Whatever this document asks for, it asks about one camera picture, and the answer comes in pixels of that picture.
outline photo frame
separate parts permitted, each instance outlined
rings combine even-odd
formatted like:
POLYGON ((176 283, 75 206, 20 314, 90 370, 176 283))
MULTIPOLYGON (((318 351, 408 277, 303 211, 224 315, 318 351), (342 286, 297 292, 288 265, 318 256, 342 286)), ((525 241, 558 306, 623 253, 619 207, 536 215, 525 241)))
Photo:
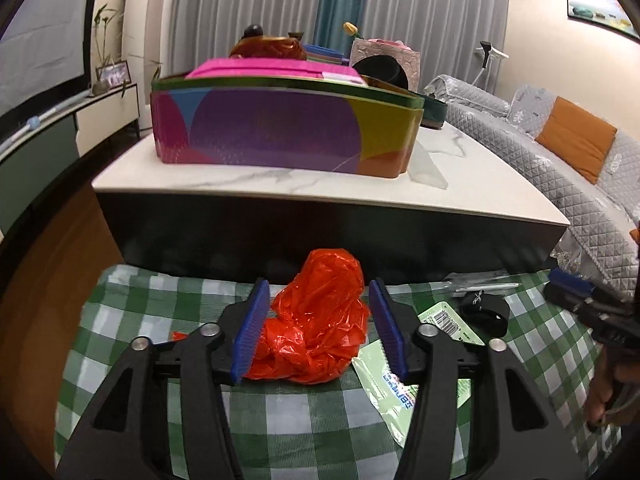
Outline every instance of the photo frame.
POLYGON ((569 18, 608 28, 640 41, 640 35, 617 0, 566 0, 566 5, 569 18))
POLYGON ((121 61, 111 65, 103 66, 100 72, 100 81, 107 82, 110 88, 116 88, 123 84, 131 83, 129 63, 121 61))

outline orange cushion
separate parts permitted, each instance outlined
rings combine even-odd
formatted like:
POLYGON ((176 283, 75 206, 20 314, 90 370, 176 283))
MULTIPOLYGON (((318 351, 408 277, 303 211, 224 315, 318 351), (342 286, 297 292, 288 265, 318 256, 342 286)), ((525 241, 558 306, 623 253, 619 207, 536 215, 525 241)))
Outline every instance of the orange cushion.
POLYGON ((617 130, 559 97, 536 141, 595 184, 617 130))

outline teal curtain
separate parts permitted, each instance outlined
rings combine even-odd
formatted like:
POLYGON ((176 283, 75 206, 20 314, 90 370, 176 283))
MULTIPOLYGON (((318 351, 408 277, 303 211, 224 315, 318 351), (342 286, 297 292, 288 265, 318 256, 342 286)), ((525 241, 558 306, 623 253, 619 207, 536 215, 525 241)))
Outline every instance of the teal curtain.
POLYGON ((348 55, 353 38, 342 30, 344 22, 358 26, 362 0, 320 0, 313 43, 348 55))

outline curtain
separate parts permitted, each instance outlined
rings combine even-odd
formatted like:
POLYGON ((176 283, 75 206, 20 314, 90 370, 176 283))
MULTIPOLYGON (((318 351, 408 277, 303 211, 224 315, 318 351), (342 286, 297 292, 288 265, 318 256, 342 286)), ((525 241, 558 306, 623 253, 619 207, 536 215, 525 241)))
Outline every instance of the curtain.
POLYGON ((353 37, 342 31, 342 24, 351 22, 358 25, 361 6, 362 0, 320 0, 313 43, 348 56, 353 37))
POLYGON ((251 23, 265 34, 303 31, 314 36, 319 0, 174 0, 165 73, 192 70, 211 57, 226 57, 251 23))
MULTIPOLYGON (((365 0, 360 33, 365 38, 401 40, 420 51, 420 90, 439 74, 473 82, 482 67, 482 58, 474 54, 480 41, 491 41, 499 50, 503 47, 508 3, 365 0)), ((494 60, 488 76, 483 75, 477 85, 493 92, 498 68, 494 60)))

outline white marble countertop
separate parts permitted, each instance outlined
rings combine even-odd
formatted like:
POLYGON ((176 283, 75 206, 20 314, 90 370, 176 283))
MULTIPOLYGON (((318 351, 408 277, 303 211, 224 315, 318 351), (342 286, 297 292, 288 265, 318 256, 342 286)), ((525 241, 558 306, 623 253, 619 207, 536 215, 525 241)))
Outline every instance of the white marble countertop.
POLYGON ((153 135, 93 182, 97 192, 227 194, 406 207, 569 225, 506 162, 450 124, 420 128, 409 170, 398 178, 310 170, 163 164, 153 135))

